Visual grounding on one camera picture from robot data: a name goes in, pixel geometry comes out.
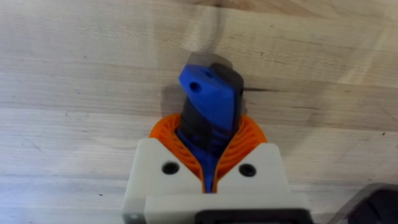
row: wood grain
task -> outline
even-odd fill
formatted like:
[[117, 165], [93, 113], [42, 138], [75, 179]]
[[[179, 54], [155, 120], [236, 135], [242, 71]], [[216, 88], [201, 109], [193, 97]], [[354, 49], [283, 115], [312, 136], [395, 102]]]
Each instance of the wood grain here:
[[192, 50], [258, 90], [246, 111], [318, 223], [364, 186], [398, 184], [396, 1], [207, 5], [1, 1], [0, 223], [122, 223], [137, 141], [181, 111]]

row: wooden table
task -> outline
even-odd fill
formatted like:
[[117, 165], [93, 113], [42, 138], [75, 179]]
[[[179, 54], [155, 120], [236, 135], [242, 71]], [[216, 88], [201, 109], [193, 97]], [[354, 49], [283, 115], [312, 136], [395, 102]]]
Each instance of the wooden table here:
[[181, 111], [192, 52], [255, 90], [247, 114], [318, 223], [398, 184], [398, 2], [264, 2], [1, 1], [0, 223], [122, 223], [137, 141]]

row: black component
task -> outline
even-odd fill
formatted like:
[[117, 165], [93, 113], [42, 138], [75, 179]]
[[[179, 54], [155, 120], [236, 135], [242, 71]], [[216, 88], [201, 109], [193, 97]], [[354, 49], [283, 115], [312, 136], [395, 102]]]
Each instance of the black component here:
[[209, 210], [197, 213], [195, 224], [313, 224], [304, 209]]
[[397, 224], [398, 191], [378, 190], [348, 217], [349, 224]]
[[[243, 97], [243, 79], [240, 74], [222, 64], [214, 63], [210, 66], [210, 70], [212, 72], [206, 73], [206, 75], [209, 77], [216, 76], [233, 89], [234, 119], [232, 131], [222, 129], [210, 123], [187, 98], [183, 106], [178, 132], [196, 147], [205, 150], [212, 156], [220, 157], [239, 128]], [[201, 90], [201, 86], [197, 83], [191, 83], [190, 88], [192, 91]]]
[[239, 166], [239, 172], [245, 177], [254, 177], [257, 170], [252, 164], [242, 164]]
[[167, 175], [175, 174], [178, 172], [179, 169], [180, 166], [176, 162], [166, 162], [162, 167], [163, 173]]

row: hole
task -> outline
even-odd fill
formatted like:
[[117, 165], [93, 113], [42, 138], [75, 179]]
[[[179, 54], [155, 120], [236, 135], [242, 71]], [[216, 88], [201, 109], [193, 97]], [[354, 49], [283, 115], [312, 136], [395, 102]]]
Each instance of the hole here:
[[205, 72], [205, 74], [207, 75], [207, 77], [213, 78], [213, 75], [210, 72]]
[[254, 177], [257, 170], [252, 164], [242, 164], [239, 166], [239, 172], [245, 177]]
[[162, 167], [163, 173], [167, 175], [173, 175], [177, 173], [179, 169], [180, 166], [176, 162], [166, 162]]
[[195, 93], [199, 93], [201, 91], [201, 86], [197, 83], [189, 84], [189, 88], [191, 88], [191, 90], [194, 91]]

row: ridged orange part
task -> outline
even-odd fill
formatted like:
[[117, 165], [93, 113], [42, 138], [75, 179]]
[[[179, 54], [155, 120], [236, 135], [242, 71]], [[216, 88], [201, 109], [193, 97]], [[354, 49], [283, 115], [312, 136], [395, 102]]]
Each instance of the ridged orange part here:
[[221, 155], [213, 181], [212, 192], [217, 192], [217, 183], [236, 164], [245, 158], [260, 143], [267, 142], [261, 128], [248, 116], [242, 115], [238, 132]]
[[[199, 162], [175, 134], [179, 124], [179, 114], [166, 116], [155, 124], [149, 137], [158, 139], [179, 161], [191, 170], [201, 180], [202, 190], [205, 192], [203, 173]], [[263, 142], [267, 142], [267, 139], [260, 127], [251, 118], [242, 115], [238, 132], [229, 142], [218, 161], [212, 192], [217, 192], [217, 183], [226, 173]]]
[[180, 115], [171, 114], [158, 121], [149, 134], [150, 138], [158, 139], [180, 162], [182, 162], [202, 182], [205, 191], [203, 172], [195, 156], [185, 147], [175, 134], [180, 125]]

